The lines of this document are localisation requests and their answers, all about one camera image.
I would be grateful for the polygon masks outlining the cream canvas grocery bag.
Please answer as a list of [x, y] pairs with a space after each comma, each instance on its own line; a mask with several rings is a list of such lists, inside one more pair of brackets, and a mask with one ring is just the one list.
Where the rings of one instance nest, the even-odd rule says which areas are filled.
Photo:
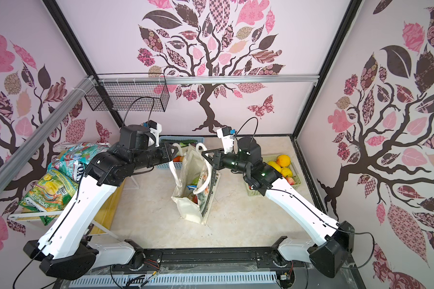
[[[207, 169], [201, 155], [206, 150], [203, 143], [198, 143], [195, 148], [190, 146], [179, 171], [170, 164], [176, 181], [171, 199], [182, 219], [201, 225], [207, 224], [221, 176], [215, 169]], [[196, 185], [197, 189], [188, 190], [187, 185]]]

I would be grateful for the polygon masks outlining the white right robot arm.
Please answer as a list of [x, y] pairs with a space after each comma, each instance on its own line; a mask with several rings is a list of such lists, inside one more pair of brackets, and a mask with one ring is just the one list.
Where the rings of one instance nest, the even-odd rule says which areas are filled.
[[209, 165], [219, 171], [230, 169], [242, 173], [249, 188], [283, 208], [310, 236], [309, 241], [284, 239], [276, 251], [286, 261], [311, 263], [324, 276], [333, 278], [353, 252], [354, 227], [322, 213], [301, 196], [275, 168], [262, 160], [260, 146], [251, 138], [238, 141], [222, 137], [223, 148], [201, 152]]

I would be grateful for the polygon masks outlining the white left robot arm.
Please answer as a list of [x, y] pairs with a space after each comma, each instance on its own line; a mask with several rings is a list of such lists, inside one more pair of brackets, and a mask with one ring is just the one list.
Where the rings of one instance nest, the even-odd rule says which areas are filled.
[[160, 143], [161, 131], [161, 125], [152, 120], [123, 126], [119, 141], [90, 161], [77, 193], [54, 225], [39, 240], [24, 246], [24, 252], [40, 263], [46, 276], [73, 281], [98, 267], [119, 265], [139, 270], [143, 266], [143, 249], [135, 242], [101, 245], [84, 241], [83, 236], [125, 178], [136, 170], [173, 162], [177, 148]]

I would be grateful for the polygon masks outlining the Fox's candy bag upper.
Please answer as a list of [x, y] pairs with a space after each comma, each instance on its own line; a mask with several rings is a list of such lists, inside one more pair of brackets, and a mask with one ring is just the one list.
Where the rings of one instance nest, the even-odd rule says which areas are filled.
[[110, 148], [108, 143], [83, 142], [69, 148], [61, 157], [61, 161], [79, 161], [88, 165], [97, 154], [106, 152]]

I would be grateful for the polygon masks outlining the fox's candy bag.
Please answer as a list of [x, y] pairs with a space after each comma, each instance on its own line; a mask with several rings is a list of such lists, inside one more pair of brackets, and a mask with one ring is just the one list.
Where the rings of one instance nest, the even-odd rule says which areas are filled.
[[54, 160], [48, 165], [48, 170], [55, 169], [60, 173], [71, 178], [76, 183], [80, 182], [80, 179], [84, 175], [86, 164], [79, 160]]
[[110, 148], [108, 143], [83, 142], [69, 148], [61, 157], [61, 161], [79, 161], [88, 165], [97, 154], [106, 152]]

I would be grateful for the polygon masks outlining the Fox's candy bag lower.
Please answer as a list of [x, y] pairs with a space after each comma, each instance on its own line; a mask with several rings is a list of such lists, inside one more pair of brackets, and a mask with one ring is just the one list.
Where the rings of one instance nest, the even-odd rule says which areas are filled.
[[54, 160], [48, 165], [48, 170], [55, 169], [60, 173], [71, 178], [76, 183], [80, 182], [80, 179], [84, 175], [86, 164], [79, 160]]

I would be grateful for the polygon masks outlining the green yellow snack bag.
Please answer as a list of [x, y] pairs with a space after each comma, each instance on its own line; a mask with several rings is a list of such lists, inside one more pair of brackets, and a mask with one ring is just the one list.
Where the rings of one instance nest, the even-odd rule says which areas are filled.
[[77, 189], [78, 184], [71, 178], [56, 169], [50, 169], [26, 193], [19, 205], [32, 211], [61, 211]]

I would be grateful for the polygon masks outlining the light blue perforated basket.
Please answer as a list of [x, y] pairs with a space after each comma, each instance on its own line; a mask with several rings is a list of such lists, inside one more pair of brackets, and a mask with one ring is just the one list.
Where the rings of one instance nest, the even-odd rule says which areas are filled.
[[[159, 137], [159, 142], [160, 143], [166, 143], [166, 142], [178, 143], [179, 140], [186, 140], [186, 139], [195, 139], [195, 140], [199, 140], [200, 141], [199, 143], [204, 143], [204, 137], [196, 137], [196, 136], [161, 136], [161, 137]], [[197, 144], [198, 143], [189, 144], [189, 145], [184, 145], [183, 143], [179, 144], [179, 147], [180, 147], [179, 153], [176, 156], [176, 158], [173, 159], [174, 166], [177, 170], [180, 170], [182, 168], [182, 165], [183, 165], [183, 163], [179, 162], [180, 157], [186, 155], [190, 146], [195, 148]]]

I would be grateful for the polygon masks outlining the green cucumber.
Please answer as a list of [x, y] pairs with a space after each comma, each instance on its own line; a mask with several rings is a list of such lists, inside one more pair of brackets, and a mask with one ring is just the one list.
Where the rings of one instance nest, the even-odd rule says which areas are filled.
[[199, 142], [200, 142], [199, 140], [195, 140], [195, 139], [186, 139], [186, 140], [179, 140], [178, 141], [179, 144], [183, 143], [184, 145], [196, 144]]

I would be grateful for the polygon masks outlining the orange fruit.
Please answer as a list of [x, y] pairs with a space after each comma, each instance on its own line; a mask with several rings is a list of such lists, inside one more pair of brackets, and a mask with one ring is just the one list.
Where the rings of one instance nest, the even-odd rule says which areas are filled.
[[279, 155], [276, 163], [282, 168], [288, 167], [291, 164], [291, 158], [288, 155]]

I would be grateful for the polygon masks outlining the yellow lemon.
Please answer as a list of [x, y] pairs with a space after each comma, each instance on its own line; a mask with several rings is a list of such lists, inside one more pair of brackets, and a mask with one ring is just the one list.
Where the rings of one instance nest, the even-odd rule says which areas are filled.
[[294, 176], [293, 172], [290, 170], [289, 167], [283, 167], [280, 173], [283, 175], [284, 178], [286, 177], [292, 178]]

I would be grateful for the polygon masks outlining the red apple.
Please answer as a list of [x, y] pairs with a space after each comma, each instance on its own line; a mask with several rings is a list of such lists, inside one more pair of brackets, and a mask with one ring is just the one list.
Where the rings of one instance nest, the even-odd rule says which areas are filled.
[[285, 178], [287, 180], [287, 182], [289, 183], [289, 185], [293, 186], [296, 184], [296, 181], [294, 180], [294, 178], [291, 177], [286, 177]]

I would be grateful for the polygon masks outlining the light green perforated basket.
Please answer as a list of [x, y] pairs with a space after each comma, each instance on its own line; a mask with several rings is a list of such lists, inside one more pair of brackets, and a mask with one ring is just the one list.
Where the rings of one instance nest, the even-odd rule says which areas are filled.
[[265, 163], [277, 169], [294, 189], [301, 186], [299, 173], [289, 155], [263, 155], [262, 159]]

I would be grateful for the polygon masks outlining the wooden side shelf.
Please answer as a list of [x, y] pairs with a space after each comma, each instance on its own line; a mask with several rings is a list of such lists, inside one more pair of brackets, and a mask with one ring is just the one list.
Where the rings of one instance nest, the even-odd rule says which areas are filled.
[[[69, 147], [66, 147], [64, 150], [62, 150], [61, 153], [54, 158], [54, 160], [61, 160], [61, 157], [68, 149]], [[31, 222], [39, 222], [41, 224], [41, 228], [43, 228], [43, 226], [48, 226], [54, 219], [58, 218], [63, 211], [32, 211], [20, 206], [19, 202], [13, 202], [18, 207], [18, 212], [14, 214], [9, 214], [9, 216], [7, 217], [7, 223], [12, 230], [21, 233], [25, 232], [25, 229], [29, 226]]]

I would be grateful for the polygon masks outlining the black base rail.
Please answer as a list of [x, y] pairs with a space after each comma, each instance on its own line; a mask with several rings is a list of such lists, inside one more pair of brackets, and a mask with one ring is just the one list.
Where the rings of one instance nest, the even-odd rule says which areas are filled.
[[324, 276], [333, 278], [350, 255], [348, 249], [337, 244], [308, 246], [306, 260], [300, 256], [282, 253], [282, 245], [249, 248], [188, 248], [188, 249], [144, 249], [134, 255], [126, 265], [114, 266], [116, 272], [154, 269], [196, 268], [216, 265], [254, 265], [257, 269], [288, 272], [290, 269], [312, 264]]

